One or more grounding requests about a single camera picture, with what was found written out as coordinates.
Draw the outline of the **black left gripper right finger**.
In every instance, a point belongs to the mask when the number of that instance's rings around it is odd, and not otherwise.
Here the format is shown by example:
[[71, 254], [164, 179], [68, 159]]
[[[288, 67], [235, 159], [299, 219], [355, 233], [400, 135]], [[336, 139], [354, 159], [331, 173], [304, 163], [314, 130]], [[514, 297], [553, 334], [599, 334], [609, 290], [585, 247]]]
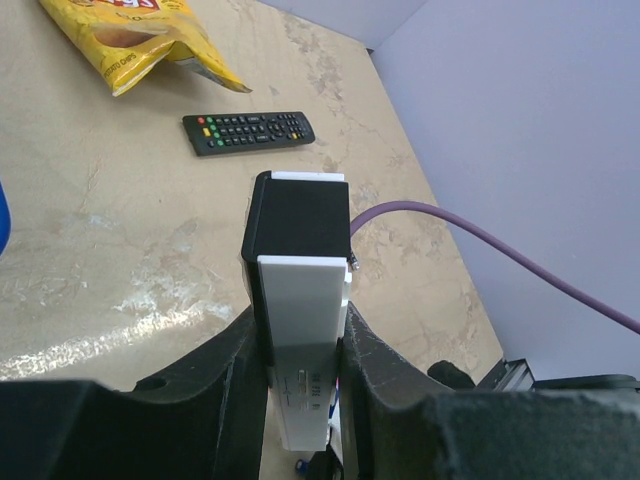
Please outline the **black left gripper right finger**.
[[349, 308], [340, 413], [348, 479], [635, 479], [639, 397], [627, 390], [452, 390]]

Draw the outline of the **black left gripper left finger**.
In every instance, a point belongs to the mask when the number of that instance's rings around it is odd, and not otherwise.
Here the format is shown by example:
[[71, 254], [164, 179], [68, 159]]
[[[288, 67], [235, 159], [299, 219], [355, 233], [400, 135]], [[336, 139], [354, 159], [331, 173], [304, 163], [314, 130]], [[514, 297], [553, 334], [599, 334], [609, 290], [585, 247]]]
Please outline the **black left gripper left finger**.
[[4, 479], [256, 479], [267, 379], [251, 310], [129, 392], [1, 384]]

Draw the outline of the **white remote control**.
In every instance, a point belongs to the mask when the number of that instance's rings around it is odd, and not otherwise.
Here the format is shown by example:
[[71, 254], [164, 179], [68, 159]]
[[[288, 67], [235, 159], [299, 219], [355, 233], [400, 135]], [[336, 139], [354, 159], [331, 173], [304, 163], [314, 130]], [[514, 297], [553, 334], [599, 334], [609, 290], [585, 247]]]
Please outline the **white remote control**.
[[337, 173], [260, 173], [241, 247], [269, 392], [289, 451], [328, 442], [352, 274], [349, 185]]

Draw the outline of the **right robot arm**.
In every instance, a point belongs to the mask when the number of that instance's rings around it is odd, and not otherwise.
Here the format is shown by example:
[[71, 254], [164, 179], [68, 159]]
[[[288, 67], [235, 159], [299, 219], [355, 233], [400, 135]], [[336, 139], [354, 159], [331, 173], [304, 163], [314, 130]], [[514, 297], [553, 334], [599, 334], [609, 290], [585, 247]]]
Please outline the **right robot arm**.
[[497, 362], [478, 383], [475, 383], [469, 374], [446, 360], [431, 365], [427, 370], [427, 375], [453, 390], [623, 390], [633, 393], [639, 392], [639, 381], [633, 376], [623, 374], [535, 380], [527, 361], [524, 359]]

